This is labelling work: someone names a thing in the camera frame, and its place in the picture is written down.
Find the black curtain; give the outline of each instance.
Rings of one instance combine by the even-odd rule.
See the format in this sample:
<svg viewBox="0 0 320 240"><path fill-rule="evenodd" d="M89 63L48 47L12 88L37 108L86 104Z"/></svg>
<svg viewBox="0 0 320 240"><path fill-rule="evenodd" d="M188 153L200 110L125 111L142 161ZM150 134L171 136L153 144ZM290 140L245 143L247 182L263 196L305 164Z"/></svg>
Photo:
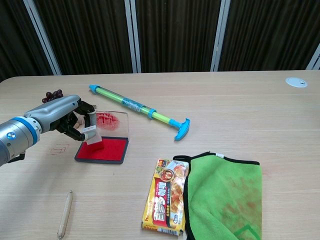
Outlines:
<svg viewBox="0 0 320 240"><path fill-rule="evenodd" d="M319 43L319 0L232 0L218 69L304 70Z"/></svg>
<svg viewBox="0 0 320 240"><path fill-rule="evenodd" d="M136 0L141 71L210 71L220 0Z"/></svg>
<svg viewBox="0 0 320 240"><path fill-rule="evenodd" d="M0 82L52 74L23 1L0 0Z"/></svg>
<svg viewBox="0 0 320 240"><path fill-rule="evenodd" d="M123 0L35 0L63 75L132 73Z"/></svg>

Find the wooden table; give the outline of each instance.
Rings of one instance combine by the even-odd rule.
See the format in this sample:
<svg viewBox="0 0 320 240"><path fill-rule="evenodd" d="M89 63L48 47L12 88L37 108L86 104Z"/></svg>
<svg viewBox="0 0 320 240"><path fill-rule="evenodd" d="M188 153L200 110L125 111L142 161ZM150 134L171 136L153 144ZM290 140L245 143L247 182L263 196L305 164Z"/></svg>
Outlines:
<svg viewBox="0 0 320 240"><path fill-rule="evenodd" d="M286 77L303 78L308 87L289 86ZM174 142L173 128L93 95L88 84L178 121L188 117L190 130ZM174 239L141 230L156 160L209 150L260 162L264 240L319 239L320 71L14 77L0 83L0 123L57 89L101 111L128 112L124 163L76 162L79 142L57 131L42 134L25 160L0 167L1 239L56 239L69 190L74 200L65 240Z"/></svg>

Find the bunch of grapes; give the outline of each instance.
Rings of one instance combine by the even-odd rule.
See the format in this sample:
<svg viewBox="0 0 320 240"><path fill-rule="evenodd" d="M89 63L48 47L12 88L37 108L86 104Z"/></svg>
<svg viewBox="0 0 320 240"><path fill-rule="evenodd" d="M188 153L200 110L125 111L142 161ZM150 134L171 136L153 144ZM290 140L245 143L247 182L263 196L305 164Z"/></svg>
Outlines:
<svg viewBox="0 0 320 240"><path fill-rule="evenodd" d="M62 90L59 89L59 90L54 91L54 92L52 92L52 93L48 91L48 92L45 94L45 96L46 96L46 97L42 99L42 102L43 102L44 104L47 103L47 102L50 102L50 101L52 101L52 100L62 98L64 95L62 94Z"/></svg>

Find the green towel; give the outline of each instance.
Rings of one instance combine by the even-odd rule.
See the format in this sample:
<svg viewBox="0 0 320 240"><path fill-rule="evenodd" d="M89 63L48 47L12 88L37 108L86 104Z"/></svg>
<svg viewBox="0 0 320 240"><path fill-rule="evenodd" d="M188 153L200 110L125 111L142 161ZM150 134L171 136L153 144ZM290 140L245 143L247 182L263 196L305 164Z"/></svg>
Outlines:
<svg viewBox="0 0 320 240"><path fill-rule="evenodd" d="M190 166L183 193L188 240L262 239L262 172L258 162L212 152L173 159Z"/></svg>

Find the curry sauce package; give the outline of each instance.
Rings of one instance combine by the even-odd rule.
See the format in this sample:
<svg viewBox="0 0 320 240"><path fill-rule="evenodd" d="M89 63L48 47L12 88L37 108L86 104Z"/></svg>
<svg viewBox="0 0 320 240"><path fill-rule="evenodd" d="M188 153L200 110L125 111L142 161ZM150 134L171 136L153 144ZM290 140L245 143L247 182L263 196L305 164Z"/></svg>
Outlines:
<svg viewBox="0 0 320 240"><path fill-rule="evenodd" d="M142 217L142 227L179 236L185 230L184 184L189 164L159 159Z"/></svg>

